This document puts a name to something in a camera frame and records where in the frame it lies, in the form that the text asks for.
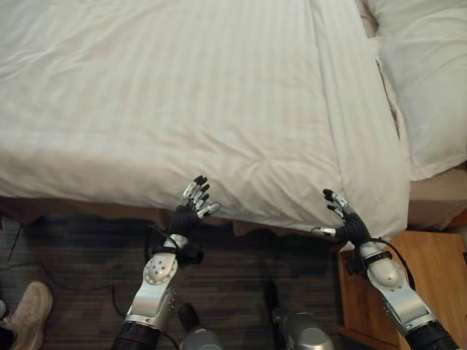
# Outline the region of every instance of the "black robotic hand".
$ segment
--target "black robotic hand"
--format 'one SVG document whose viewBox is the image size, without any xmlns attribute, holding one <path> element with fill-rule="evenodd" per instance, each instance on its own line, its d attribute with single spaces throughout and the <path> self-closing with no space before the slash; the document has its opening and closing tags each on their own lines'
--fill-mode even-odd
<svg viewBox="0 0 467 350">
<path fill-rule="evenodd" d="M 207 178 L 200 175 L 183 192 L 169 226 L 169 233 L 186 236 L 203 218 L 220 209 L 219 203 L 209 203 Z"/>
<path fill-rule="evenodd" d="M 371 238 L 365 223 L 344 197 L 328 189 L 324 189 L 323 194 L 325 199 L 333 204 L 328 205 L 328 209 L 338 214 L 344 221 L 344 225 L 338 228 L 315 227 L 312 228 L 312 234 L 351 241 L 356 246 Z"/>
</svg>

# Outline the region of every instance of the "robotic arm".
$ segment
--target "robotic arm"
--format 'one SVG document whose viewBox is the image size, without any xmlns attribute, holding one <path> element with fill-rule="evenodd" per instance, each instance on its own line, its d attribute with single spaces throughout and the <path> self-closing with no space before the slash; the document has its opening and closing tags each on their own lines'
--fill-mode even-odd
<svg viewBox="0 0 467 350">
<path fill-rule="evenodd" d="M 153 350 L 174 310 L 175 288 L 181 268 L 199 264 L 203 252 L 188 241 L 189 232 L 204 217 L 215 213 L 219 203 L 207 203 L 207 178 L 198 176 L 182 194 L 173 213 L 169 235 L 146 263 L 142 284 L 126 314 L 112 350 Z"/>
<path fill-rule="evenodd" d="M 414 291 L 415 285 L 409 273 L 409 283 L 401 266 L 392 261 L 389 252 L 382 251 L 372 238 L 362 219 L 338 193 L 323 191 L 328 208 L 344 221 L 339 228 L 316 227 L 312 234 L 319 237 L 337 238 L 355 245 L 357 257 L 347 266 L 350 273 L 362 273 L 379 293 L 385 309 L 398 331 L 414 350 L 458 350 L 449 333 L 443 328 L 432 310 Z"/>
</svg>

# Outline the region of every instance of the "beige sneaker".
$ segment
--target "beige sneaker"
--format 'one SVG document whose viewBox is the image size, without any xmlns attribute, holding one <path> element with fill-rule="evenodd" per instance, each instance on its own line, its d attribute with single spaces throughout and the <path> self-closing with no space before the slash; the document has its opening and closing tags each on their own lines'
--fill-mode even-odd
<svg viewBox="0 0 467 350">
<path fill-rule="evenodd" d="M 41 348 L 52 304 L 52 293 L 45 284 L 33 281 L 28 285 L 15 313 L 3 322 L 3 327 L 16 334 L 12 350 Z"/>
</svg>

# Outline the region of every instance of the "black strap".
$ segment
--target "black strap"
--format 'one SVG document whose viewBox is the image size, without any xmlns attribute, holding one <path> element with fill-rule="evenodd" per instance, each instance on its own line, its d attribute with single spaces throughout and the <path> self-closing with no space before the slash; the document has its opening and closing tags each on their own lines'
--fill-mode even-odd
<svg viewBox="0 0 467 350">
<path fill-rule="evenodd" d="M 414 277 L 412 275 L 412 272 L 410 271 L 409 269 L 409 266 L 407 265 L 407 261 L 405 261 L 405 259 L 402 257 L 401 253 L 399 253 L 399 251 L 397 250 L 397 248 L 395 248 L 391 243 L 389 243 L 388 241 L 385 241 L 384 239 L 382 238 L 369 238 L 366 240 L 366 242 L 377 242 L 377 243 L 383 243 L 383 244 L 386 244 L 387 246 L 390 246 L 393 251 L 397 254 L 397 256 L 399 257 L 399 259 L 401 260 L 401 263 L 402 265 L 404 266 L 404 268 L 406 269 L 407 271 L 407 277 L 409 278 L 409 286 L 414 290 L 416 291 L 417 288 L 416 288 L 416 285 L 415 285 L 415 280 L 414 280 Z"/>
<path fill-rule="evenodd" d="M 392 259 L 393 255 L 388 251 L 381 252 L 379 254 L 372 255 L 370 257 L 367 257 L 366 259 L 363 259 L 363 264 L 365 265 L 365 268 L 367 269 L 370 266 L 370 264 L 374 263 L 375 261 L 386 259 L 386 258 Z"/>
</svg>

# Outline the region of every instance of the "bed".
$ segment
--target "bed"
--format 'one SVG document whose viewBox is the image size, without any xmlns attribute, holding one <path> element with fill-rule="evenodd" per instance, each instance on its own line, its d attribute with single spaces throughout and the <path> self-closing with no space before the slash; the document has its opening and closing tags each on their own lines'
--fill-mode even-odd
<svg viewBox="0 0 467 350">
<path fill-rule="evenodd" d="M 339 1 L 0 1 L 0 210 L 163 222 L 197 174 L 220 217 L 407 225 L 410 171 L 357 7 Z"/>
<path fill-rule="evenodd" d="M 356 3 L 412 181 L 408 225 L 467 227 L 467 3 Z"/>
</svg>

